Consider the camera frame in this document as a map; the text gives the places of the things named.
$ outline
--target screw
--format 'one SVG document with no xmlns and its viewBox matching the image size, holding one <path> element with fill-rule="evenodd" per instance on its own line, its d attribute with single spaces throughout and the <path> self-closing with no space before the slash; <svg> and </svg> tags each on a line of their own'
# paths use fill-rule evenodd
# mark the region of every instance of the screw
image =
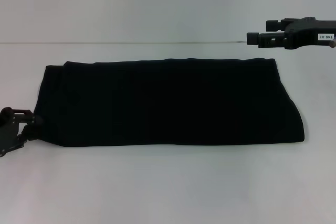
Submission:
<svg viewBox="0 0 336 224">
<path fill-rule="evenodd" d="M 332 41 L 330 41 L 329 47 L 331 47 L 331 48 L 336 47 L 336 37 Z"/>
</svg>

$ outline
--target label sticker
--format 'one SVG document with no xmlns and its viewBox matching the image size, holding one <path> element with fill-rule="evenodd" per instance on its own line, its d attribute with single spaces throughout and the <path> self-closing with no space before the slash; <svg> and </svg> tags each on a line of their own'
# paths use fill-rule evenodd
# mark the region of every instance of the label sticker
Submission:
<svg viewBox="0 0 336 224">
<path fill-rule="evenodd" d="M 333 40 L 335 34 L 318 34 L 318 40 Z"/>
</svg>

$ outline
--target folded black fabric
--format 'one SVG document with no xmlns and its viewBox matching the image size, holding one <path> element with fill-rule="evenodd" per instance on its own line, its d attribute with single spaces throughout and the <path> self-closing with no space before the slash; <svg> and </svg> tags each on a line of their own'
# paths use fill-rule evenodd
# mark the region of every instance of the folded black fabric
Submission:
<svg viewBox="0 0 336 224">
<path fill-rule="evenodd" d="M 48 66 L 35 114 L 25 134 L 61 146 L 304 140 L 273 59 Z"/>
</svg>

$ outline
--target black cloth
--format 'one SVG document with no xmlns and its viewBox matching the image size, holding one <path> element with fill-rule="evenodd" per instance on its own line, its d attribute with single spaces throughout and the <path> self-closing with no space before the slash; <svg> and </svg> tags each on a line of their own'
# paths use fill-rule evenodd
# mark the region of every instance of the black cloth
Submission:
<svg viewBox="0 0 336 224">
<path fill-rule="evenodd" d="M 304 140 L 273 59 L 47 66 L 34 113 L 24 134 L 61 146 Z"/>
</svg>

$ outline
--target white backdrop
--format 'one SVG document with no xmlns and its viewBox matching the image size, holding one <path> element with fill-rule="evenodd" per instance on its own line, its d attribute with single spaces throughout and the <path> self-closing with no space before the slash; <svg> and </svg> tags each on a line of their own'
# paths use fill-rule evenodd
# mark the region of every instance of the white backdrop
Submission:
<svg viewBox="0 0 336 224">
<path fill-rule="evenodd" d="M 245 40 L 268 19 L 336 19 L 329 0 L 0 0 L 0 42 Z M 248 146 L 62 148 L 0 158 L 0 220 L 46 223 L 336 223 L 336 51 L 244 44 L 0 45 L 0 108 L 34 109 L 46 65 L 275 58 L 306 140 Z"/>
</svg>

